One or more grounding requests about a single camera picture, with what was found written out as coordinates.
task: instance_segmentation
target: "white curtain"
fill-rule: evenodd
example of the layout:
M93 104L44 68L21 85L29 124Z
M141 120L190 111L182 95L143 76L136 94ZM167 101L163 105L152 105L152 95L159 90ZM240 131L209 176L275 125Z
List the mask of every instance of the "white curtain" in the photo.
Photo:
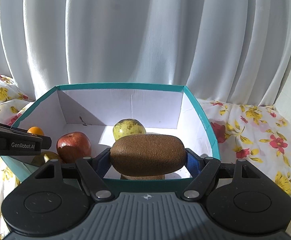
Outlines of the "white curtain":
M271 105L290 55L291 0L0 0L0 73L33 98L146 82Z

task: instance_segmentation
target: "small orange citrus fruit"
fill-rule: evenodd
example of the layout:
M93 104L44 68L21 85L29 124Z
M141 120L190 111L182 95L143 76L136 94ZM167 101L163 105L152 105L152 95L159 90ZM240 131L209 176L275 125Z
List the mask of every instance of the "small orange citrus fruit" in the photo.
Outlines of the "small orange citrus fruit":
M41 128L37 127L37 126L33 126L28 130L28 133L32 133L32 134L37 134L37 135L44 135L43 131L41 130Z

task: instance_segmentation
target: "gray gripper body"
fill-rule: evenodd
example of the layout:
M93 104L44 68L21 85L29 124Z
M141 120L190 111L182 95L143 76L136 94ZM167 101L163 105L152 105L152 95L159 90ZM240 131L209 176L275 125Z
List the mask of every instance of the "gray gripper body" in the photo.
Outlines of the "gray gripper body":
M291 240L284 232L271 236L242 236L220 228L198 203L175 193L120 193L97 203L87 218L67 232L49 237L11 232L5 240Z

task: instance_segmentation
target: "apple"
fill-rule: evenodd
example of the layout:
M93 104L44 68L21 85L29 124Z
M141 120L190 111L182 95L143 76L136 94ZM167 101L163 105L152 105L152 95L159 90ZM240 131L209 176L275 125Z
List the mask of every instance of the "apple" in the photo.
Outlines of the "apple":
M82 132L72 132L61 136L56 143L56 151L65 163L91 156L91 143Z

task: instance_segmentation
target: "teal edge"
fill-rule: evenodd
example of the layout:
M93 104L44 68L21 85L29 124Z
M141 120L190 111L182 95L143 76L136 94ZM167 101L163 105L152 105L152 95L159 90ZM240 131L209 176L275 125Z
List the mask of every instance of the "teal edge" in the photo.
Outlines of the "teal edge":
M164 85L164 84L144 84L144 83L85 83L85 84L71 84L71 85L60 85L53 87L47 93L42 95L32 106L30 106L12 125L18 127L20 122L28 117L32 111L46 98L48 98L56 90L85 90L85 89L140 89L140 90L161 90L171 92L183 92L188 96L190 102L194 106L201 122L204 124L204 128L207 132L208 139L212 148L212 155L214 158L220 159L220 153L218 148L217 139L210 126L209 120L207 119L203 109L199 102L190 92L186 86L178 85ZM11 169L20 181L24 181L32 172L32 166L24 164L16 159L9 156L2 156L3 161Z
M220 160L220 152L219 152L219 147L218 147L218 141L217 138L214 134L214 131L210 125L210 122L204 113L204 110L202 109L201 105L199 104L198 100L195 98L195 96L191 93L191 91L188 89L187 86L184 86L183 88L184 93L187 95L189 98L190 102L192 103L193 107L195 108L202 124L204 125L204 129L207 132L207 136L211 145L212 149L212 156L218 160Z

